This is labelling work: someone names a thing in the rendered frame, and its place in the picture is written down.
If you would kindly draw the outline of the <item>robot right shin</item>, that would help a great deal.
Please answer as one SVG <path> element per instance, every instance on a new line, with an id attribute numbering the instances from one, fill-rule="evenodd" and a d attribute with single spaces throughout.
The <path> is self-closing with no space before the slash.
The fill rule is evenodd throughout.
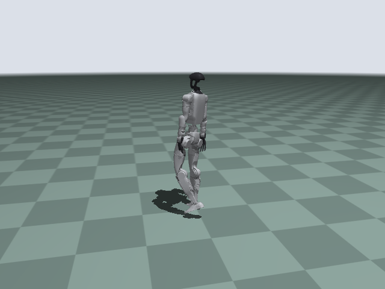
<path id="1" fill-rule="evenodd" d="M 200 172 L 200 170 L 199 170 Z M 194 193 L 194 196 L 196 197 L 196 200 L 198 199 L 198 191 L 199 191 L 199 186 L 200 186 L 200 175 L 198 178 L 192 178 L 190 176 L 190 182 L 191 182 L 191 185 L 193 187 L 193 193 Z"/>

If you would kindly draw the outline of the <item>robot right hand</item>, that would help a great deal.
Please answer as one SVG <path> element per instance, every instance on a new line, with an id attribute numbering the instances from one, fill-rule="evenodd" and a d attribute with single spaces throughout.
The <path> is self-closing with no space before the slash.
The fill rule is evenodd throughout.
<path id="1" fill-rule="evenodd" d="M 201 151 L 201 150 L 202 150 L 202 151 L 203 151 L 203 150 L 204 150 L 204 151 L 206 150 L 206 141 L 205 141 L 205 138 L 206 138 L 206 133 L 205 133 L 205 137 L 201 137 L 201 136 L 200 136 L 200 139 L 203 140 L 203 144 L 202 144 L 202 145 L 203 145 L 203 149 L 202 149 L 202 146 L 201 146 L 200 148 L 198 148 L 198 150 L 200 149 L 200 151 Z M 205 149 L 204 149 L 204 146 L 205 146 Z"/>

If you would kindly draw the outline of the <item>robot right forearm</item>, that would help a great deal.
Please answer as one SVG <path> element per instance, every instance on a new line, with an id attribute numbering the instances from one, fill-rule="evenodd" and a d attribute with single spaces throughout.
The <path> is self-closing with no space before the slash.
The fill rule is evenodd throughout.
<path id="1" fill-rule="evenodd" d="M 207 124 L 207 118 L 205 120 L 202 120 L 202 123 L 200 124 L 200 136 L 205 137 L 206 133 L 206 124 Z"/>

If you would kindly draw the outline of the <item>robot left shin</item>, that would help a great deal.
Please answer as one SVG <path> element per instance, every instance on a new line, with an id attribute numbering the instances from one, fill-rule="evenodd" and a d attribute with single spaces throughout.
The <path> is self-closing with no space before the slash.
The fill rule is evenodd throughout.
<path id="1" fill-rule="evenodd" d="M 184 193 L 188 196 L 189 200 L 192 202 L 192 204 L 193 205 L 197 204 L 196 197 L 194 196 L 194 193 L 193 193 L 193 187 L 191 185 L 189 178 L 186 177 L 185 172 L 180 171 L 177 174 L 176 179 L 179 185 L 181 186 L 182 190 L 184 191 Z"/>

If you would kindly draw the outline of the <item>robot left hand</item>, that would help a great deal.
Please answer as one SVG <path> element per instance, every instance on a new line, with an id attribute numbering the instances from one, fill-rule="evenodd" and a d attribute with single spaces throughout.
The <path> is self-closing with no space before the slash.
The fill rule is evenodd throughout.
<path id="1" fill-rule="evenodd" d="M 179 147 L 179 150 L 181 151 L 181 153 L 183 153 L 183 147 L 181 145 L 181 143 L 183 142 L 183 137 L 181 138 L 180 142 L 177 142 L 178 143 L 178 147 Z M 185 155 L 184 155 L 185 156 Z"/>

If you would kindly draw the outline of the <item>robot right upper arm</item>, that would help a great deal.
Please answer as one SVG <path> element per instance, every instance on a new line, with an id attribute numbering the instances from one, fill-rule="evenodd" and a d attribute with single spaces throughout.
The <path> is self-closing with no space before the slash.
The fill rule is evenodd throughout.
<path id="1" fill-rule="evenodd" d="M 208 96 L 206 96 L 206 103 L 205 103 L 205 113 L 204 113 L 204 117 L 203 117 L 203 120 L 205 120 L 207 118 L 207 102 L 208 102 Z"/>

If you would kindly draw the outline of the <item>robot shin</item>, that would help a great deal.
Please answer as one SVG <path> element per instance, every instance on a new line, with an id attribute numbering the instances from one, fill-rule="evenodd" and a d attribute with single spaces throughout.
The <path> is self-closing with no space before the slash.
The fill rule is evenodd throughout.
<path id="1" fill-rule="evenodd" d="M 188 196 L 189 200 L 192 202 L 192 204 L 193 205 L 197 204 L 196 197 L 194 196 L 194 193 L 193 193 L 193 187 L 191 185 L 189 178 L 186 177 L 185 172 L 180 171 L 177 174 L 176 179 L 179 185 L 181 186 L 182 190 L 184 191 L 184 193 Z"/>
<path id="2" fill-rule="evenodd" d="M 199 170 L 200 172 L 200 170 Z M 199 186 L 200 186 L 200 175 L 198 178 L 192 178 L 190 176 L 190 182 L 191 182 L 191 185 L 193 187 L 193 193 L 194 193 L 194 196 L 196 197 L 196 200 L 198 199 L 198 191 L 199 191 Z"/>

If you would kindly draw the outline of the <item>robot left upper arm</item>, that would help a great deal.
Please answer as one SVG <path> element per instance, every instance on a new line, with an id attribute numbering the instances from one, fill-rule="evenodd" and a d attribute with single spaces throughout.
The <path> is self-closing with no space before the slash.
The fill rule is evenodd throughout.
<path id="1" fill-rule="evenodd" d="M 183 95 L 183 97 L 182 97 L 182 102 L 183 102 L 182 112 L 183 112 L 183 115 L 181 115 L 181 116 L 185 117 L 185 122 L 188 120 L 190 103 L 192 101 L 193 101 L 193 95 L 192 94 Z"/>

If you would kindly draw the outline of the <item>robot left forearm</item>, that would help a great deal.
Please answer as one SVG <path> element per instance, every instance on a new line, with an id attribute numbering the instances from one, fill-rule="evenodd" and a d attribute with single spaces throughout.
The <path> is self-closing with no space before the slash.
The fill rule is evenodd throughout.
<path id="1" fill-rule="evenodd" d="M 177 141 L 180 141 L 182 137 L 184 138 L 185 127 L 186 127 L 185 117 L 184 116 L 180 116 L 179 117 L 179 130 L 178 130 L 178 133 L 177 133 Z"/>

